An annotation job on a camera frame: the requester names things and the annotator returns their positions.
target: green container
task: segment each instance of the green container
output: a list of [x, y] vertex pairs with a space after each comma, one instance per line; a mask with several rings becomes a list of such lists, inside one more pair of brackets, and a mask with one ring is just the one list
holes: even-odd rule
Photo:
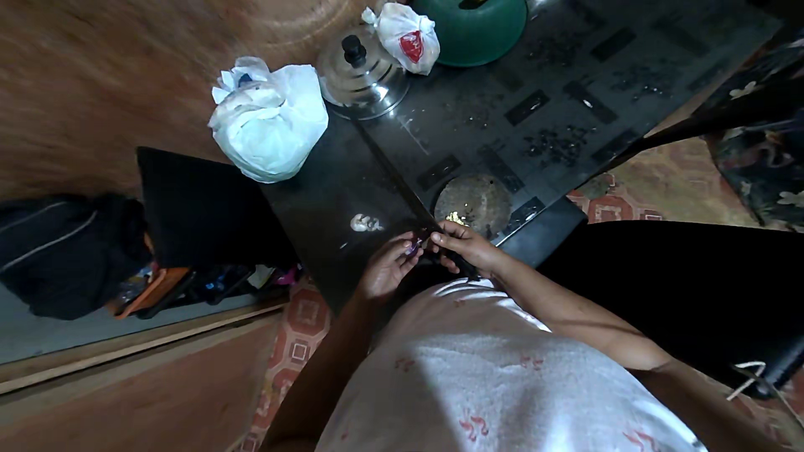
[[436, 23], [438, 63], [463, 68], [505, 55], [527, 21], [524, 0], [413, 0], [411, 7]]

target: black pants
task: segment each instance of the black pants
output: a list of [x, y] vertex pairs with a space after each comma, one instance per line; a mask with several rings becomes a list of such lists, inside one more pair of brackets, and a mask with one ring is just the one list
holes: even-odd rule
[[793, 232], [616, 221], [580, 226], [538, 270], [734, 388], [729, 364], [765, 361], [777, 386], [802, 366], [802, 261]]

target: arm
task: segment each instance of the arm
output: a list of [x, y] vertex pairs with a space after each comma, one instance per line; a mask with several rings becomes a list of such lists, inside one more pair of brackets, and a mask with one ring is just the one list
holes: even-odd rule
[[[645, 387], [676, 414], [709, 450], [777, 451], [768, 439], [686, 364], [668, 355], [625, 320], [550, 281], [505, 254], [469, 228], [440, 225], [450, 236], [433, 234], [433, 251], [442, 246], [460, 253], [484, 277], [498, 281], [514, 301], [553, 332], [576, 339], [632, 369]], [[441, 264], [459, 270], [449, 259]]]
[[[460, 253], [477, 266], [483, 276], [492, 277], [502, 285], [519, 307], [544, 322], [554, 333], [586, 343], [624, 368], [652, 369], [671, 360], [656, 343], [625, 320], [550, 281], [470, 228], [451, 221], [443, 221], [441, 226], [453, 236], [433, 234], [435, 245]], [[449, 271], [458, 273], [449, 259], [442, 257], [441, 263]]]
[[312, 452], [352, 373], [366, 358], [377, 310], [424, 252], [403, 253], [412, 232], [395, 237], [369, 261], [355, 294], [333, 322], [282, 401], [260, 448]]

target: forearm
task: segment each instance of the forearm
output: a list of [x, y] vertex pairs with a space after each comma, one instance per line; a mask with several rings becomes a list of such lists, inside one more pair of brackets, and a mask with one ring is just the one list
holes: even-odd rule
[[655, 370], [634, 372], [634, 375], [711, 452], [784, 450], [686, 364], [672, 360]]
[[554, 333], [586, 343], [625, 368], [651, 369], [670, 356], [625, 320], [505, 256], [494, 275], [527, 313]]
[[282, 402], [261, 450], [288, 440], [318, 441], [341, 392], [366, 358], [377, 304], [353, 297]]

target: white plastic bag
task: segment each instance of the white plastic bag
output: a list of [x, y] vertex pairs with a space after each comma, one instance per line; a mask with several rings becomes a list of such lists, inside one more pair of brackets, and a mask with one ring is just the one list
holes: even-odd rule
[[399, 3], [383, 5], [379, 17], [366, 8], [361, 17], [374, 26], [385, 50], [405, 69], [416, 74], [430, 73], [441, 53], [435, 22]]
[[270, 72], [263, 60], [246, 56], [218, 82], [207, 125], [224, 154], [257, 182], [294, 177], [329, 123], [315, 69]]

